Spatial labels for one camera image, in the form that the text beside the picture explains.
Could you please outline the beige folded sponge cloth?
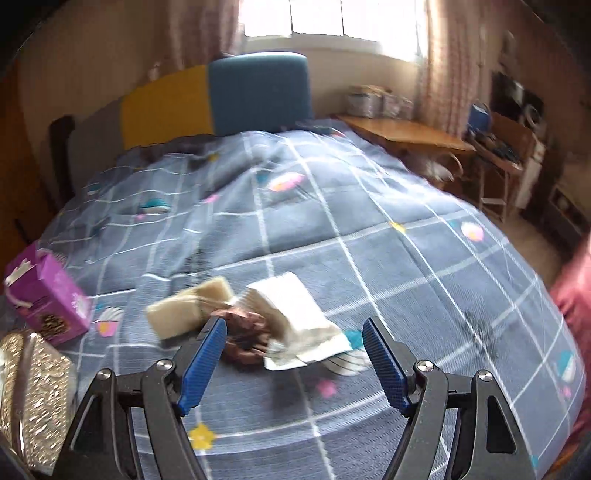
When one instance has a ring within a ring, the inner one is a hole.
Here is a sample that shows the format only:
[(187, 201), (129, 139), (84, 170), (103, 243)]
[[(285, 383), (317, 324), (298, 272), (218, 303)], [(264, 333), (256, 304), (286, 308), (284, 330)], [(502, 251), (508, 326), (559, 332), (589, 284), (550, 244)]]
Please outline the beige folded sponge cloth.
[(228, 308), (235, 298), (222, 276), (185, 288), (145, 308), (147, 321), (160, 340), (168, 340), (204, 326), (211, 312)]

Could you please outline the grey patterned bed quilt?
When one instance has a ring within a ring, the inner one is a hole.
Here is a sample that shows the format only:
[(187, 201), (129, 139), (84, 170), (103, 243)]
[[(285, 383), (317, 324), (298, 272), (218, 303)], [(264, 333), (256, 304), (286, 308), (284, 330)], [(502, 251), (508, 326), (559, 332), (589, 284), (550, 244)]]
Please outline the grey patterned bed quilt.
[[(82, 386), (169, 355), (146, 307), (221, 276), (235, 291), (291, 273), (359, 339), (379, 318), (443, 370), (500, 381), (535, 474), (584, 396), (575, 341), (543, 280), (472, 205), (345, 126), (133, 149), (42, 234), (95, 322), (65, 346)], [(362, 347), (291, 371), (219, 364), (187, 417), (211, 479), (378, 479), (404, 430)]]

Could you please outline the purple carton box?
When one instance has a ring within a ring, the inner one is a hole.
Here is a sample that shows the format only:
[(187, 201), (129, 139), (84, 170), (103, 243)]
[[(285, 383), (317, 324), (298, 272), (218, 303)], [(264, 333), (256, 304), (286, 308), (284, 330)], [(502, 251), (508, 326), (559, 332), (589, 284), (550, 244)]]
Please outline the purple carton box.
[(6, 267), (4, 292), (28, 327), (54, 346), (89, 329), (89, 299), (53, 253), (35, 243)]

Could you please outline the wooden desk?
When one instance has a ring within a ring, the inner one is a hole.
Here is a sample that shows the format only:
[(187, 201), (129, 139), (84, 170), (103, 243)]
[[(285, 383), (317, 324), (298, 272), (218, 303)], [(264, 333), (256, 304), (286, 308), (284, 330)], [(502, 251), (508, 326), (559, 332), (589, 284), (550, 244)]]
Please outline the wooden desk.
[(464, 175), (461, 159), (476, 152), (472, 145), (459, 138), (413, 121), (344, 114), (335, 115), (335, 119), (345, 122), (370, 143), (384, 147), (409, 170), (440, 190)]

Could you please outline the wooden chair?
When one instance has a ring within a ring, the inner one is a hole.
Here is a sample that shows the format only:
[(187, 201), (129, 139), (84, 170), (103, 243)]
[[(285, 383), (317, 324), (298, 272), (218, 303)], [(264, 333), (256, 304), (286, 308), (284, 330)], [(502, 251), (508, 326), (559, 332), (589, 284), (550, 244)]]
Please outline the wooden chair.
[(493, 112), (486, 104), (473, 104), (465, 140), (476, 151), (478, 208), (505, 223), (515, 208), (515, 196), (537, 137), (522, 123)]

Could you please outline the grey yellow blue headboard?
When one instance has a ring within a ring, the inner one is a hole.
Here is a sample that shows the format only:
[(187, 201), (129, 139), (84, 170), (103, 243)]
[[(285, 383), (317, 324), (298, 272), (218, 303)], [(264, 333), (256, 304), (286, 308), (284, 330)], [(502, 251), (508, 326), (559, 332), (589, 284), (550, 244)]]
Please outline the grey yellow blue headboard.
[(194, 135), (277, 132), (313, 117), (307, 57), (238, 55), (135, 88), (75, 127), (68, 154), (76, 166), (104, 167), (138, 146)]

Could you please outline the right side curtain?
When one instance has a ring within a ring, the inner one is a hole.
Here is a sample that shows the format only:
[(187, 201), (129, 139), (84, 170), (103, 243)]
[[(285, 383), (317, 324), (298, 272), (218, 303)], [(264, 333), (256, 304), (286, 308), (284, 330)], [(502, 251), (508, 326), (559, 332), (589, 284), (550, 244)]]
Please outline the right side curtain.
[(418, 119), (454, 137), (467, 129), (478, 99), (485, 1), (427, 1), (426, 51), (420, 75)]

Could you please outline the pink beige curtain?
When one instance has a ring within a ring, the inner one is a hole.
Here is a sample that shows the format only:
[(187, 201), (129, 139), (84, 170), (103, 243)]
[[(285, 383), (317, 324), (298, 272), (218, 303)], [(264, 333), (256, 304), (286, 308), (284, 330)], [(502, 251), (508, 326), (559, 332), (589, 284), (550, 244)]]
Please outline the pink beige curtain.
[(175, 70), (204, 65), (238, 53), (242, 1), (169, 1), (170, 59)]

